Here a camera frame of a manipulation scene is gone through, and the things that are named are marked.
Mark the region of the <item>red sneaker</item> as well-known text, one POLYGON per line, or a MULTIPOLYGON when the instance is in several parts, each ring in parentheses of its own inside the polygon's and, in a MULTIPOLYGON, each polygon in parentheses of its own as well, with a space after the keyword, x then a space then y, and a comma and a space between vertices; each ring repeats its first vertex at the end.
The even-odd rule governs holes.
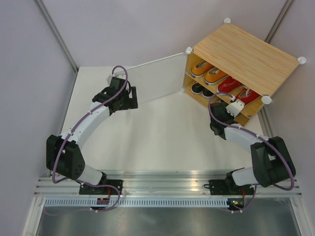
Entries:
POLYGON ((235 80, 231 76, 228 76, 226 79, 224 79, 217 87, 218 92, 225 92, 230 93, 234 89, 242 86, 243 84, 239 81, 235 80))
POLYGON ((260 95, 255 91, 249 88, 243 88, 236 96, 236 101, 242 103, 243 106, 247 106, 259 97, 260 95))

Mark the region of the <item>black sneaker white laces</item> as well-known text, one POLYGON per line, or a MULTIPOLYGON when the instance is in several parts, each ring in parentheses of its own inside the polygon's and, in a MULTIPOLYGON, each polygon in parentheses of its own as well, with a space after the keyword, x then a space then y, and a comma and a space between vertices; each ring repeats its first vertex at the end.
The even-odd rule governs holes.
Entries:
POLYGON ((204 97, 204 98, 210 98, 210 97, 212 97, 214 94, 211 92, 211 91, 209 91, 208 89, 206 89, 206 88, 204 88, 203 89, 203 91, 202 91, 202 96, 204 97))

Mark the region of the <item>grey sneaker orange sole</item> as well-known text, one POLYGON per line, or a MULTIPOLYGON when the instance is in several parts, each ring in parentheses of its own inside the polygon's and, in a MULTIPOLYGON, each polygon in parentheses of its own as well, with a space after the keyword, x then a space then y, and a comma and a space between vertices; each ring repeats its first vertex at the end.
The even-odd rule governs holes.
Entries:
POLYGON ((242 113, 239 113, 234 119, 237 120, 237 119, 247 119, 248 117, 243 115, 242 113))

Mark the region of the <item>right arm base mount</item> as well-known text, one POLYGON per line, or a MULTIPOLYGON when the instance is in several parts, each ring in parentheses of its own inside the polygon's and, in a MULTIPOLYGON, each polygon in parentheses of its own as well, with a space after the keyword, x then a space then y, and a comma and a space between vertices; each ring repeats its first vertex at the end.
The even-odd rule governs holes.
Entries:
POLYGON ((233 179, 211 179, 202 187, 210 191, 211 196, 252 196, 254 189, 250 184, 238 186, 233 179))

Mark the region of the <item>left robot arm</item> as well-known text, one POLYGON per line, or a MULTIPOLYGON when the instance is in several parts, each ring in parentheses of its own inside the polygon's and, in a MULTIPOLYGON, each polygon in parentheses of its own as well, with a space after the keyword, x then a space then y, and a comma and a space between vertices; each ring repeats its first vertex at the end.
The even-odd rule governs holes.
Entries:
POLYGON ((46 167, 52 173, 90 184, 101 195, 107 190, 106 174, 85 163, 81 148, 98 126, 116 111, 137 109, 136 87, 112 77, 110 85, 96 94, 86 113, 68 131, 46 141, 46 167))

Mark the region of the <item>white cabinet door panel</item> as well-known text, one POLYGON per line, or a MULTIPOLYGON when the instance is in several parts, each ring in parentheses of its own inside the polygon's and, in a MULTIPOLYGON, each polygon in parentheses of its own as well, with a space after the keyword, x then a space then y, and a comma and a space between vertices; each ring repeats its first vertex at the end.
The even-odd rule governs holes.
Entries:
POLYGON ((182 89, 187 55, 179 53, 127 69, 128 81, 136 87, 138 104, 182 89))

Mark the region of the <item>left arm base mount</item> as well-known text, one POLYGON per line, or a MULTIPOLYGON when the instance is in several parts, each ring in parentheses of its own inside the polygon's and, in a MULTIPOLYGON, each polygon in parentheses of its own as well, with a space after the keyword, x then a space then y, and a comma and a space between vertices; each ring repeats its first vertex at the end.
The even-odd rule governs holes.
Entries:
MULTIPOLYGON (((122 193, 123 180, 121 179, 108 179, 106 183, 100 185, 111 185, 118 189, 119 193, 122 193)), ((118 193, 112 187, 91 187, 86 184, 79 189, 79 195, 108 195, 118 196, 118 193)))

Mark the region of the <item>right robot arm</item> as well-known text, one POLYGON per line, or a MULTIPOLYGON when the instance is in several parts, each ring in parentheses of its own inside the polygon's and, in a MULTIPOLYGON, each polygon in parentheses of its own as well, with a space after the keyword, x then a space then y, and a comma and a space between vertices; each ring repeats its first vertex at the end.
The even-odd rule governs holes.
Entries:
POLYGON ((226 175, 224 187, 228 193, 236 194, 245 185, 272 185, 284 191, 294 188, 296 170, 281 137, 261 136, 244 128, 221 103, 209 104, 208 109, 213 133, 251 154, 251 167, 234 170, 226 175))

